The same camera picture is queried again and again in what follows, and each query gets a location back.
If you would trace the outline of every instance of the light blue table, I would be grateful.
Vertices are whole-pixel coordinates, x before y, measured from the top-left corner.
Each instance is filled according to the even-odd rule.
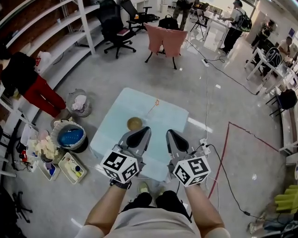
[[[131,88],[124,88],[90,143],[93,154],[102,159],[108,149],[112,149],[120,138],[129,131],[127,121],[139,117],[143,126],[151,128],[151,139],[143,154],[146,163],[141,174],[157,181],[164,181],[168,174],[170,155],[167,149],[166,132],[174,129],[184,131],[189,112],[168,102],[159,100],[159,105],[147,115],[157,98]]]

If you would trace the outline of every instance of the brown bowl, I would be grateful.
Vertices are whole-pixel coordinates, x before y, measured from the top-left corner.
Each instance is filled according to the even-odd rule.
[[[137,130],[142,127],[142,120],[138,117],[132,117],[127,121],[127,127],[129,130]]]

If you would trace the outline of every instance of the black shirt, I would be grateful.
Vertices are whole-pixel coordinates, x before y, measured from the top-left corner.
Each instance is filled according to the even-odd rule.
[[[25,94],[38,76],[34,66],[34,58],[21,52],[12,55],[7,67],[1,73],[1,81],[8,95],[12,96],[15,88],[21,95]]]

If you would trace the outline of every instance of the black pants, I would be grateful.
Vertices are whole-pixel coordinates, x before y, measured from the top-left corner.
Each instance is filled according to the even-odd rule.
[[[138,207],[155,208],[153,206],[149,206],[151,201],[152,201],[152,196],[147,192],[143,192],[139,194],[133,202],[128,203],[126,207],[123,209],[123,212],[129,209],[138,208]],[[156,205],[157,205],[157,208],[163,208],[164,210],[167,210],[169,212],[177,212],[177,213],[183,214],[190,221],[190,217],[186,212],[186,209],[183,206],[183,203],[179,201],[179,198],[177,197],[176,193],[173,191],[165,191],[163,195],[159,196],[156,199]]]
[[[224,40],[224,51],[229,52],[231,49],[233,49],[236,40],[241,36],[241,34],[242,31],[236,30],[235,28],[230,28]]]

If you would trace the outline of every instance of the white shirt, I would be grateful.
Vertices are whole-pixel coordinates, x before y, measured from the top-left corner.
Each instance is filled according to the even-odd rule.
[[[238,21],[239,20],[239,17],[241,16],[241,13],[240,12],[243,15],[245,15],[245,11],[240,7],[240,8],[233,9],[230,17],[233,18],[234,21]],[[231,28],[240,30],[240,28],[237,25],[235,25],[235,26],[231,25]]]
[[[86,225],[75,238],[102,238],[96,226]],[[134,208],[121,212],[106,238],[198,238],[182,214],[161,208]],[[230,238],[224,228],[210,231],[205,238]]]

